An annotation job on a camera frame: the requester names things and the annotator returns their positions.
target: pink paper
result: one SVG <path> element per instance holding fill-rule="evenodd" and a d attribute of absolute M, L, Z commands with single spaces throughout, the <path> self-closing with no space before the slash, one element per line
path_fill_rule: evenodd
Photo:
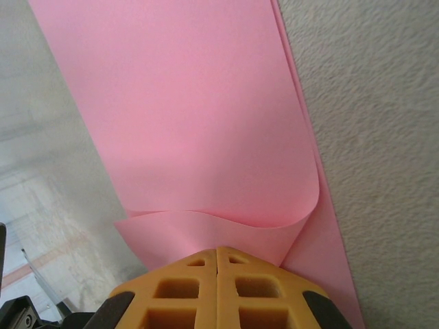
<path fill-rule="evenodd" d="M 229 245 L 364 327 L 275 1 L 30 3 L 148 268 Z"/>

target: white textured wall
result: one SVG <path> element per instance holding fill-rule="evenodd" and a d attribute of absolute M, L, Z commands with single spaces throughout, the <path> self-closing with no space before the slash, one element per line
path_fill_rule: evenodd
<path fill-rule="evenodd" d="M 439 328 L 439 1 L 282 0 L 368 328 Z"/>
<path fill-rule="evenodd" d="M 367 326 L 439 328 L 439 1 L 281 5 Z M 0 206 L 80 308 L 141 271 L 25 0 L 0 0 Z"/>

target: yellow foam piece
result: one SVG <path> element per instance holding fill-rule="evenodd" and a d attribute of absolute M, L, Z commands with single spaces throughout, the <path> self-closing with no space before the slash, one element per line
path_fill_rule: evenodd
<path fill-rule="evenodd" d="M 317 285 L 239 250 L 210 249 L 117 287 L 135 296 L 117 329 L 320 329 Z"/>

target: pink paper sheet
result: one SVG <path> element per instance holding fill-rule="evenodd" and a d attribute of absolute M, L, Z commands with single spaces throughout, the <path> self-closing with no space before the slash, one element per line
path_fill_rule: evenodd
<path fill-rule="evenodd" d="M 364 327 L 275 1 L 30 3 L 148 268 L 229 245 Z"/>

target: textured wall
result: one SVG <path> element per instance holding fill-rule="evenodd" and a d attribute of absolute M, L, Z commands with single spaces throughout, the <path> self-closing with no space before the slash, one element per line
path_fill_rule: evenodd
<path fill-rule="evenodd" d="M 439 1 L 283 0 L 369 328 L 438 328 Z"/>
<path fill-rule="evenodd" d="M 439 2 L 281 7 L 368 328 L 437 328 Z M 25 0 L 0 0 L 0 203 L 81 308 L 141 271 Z"/>

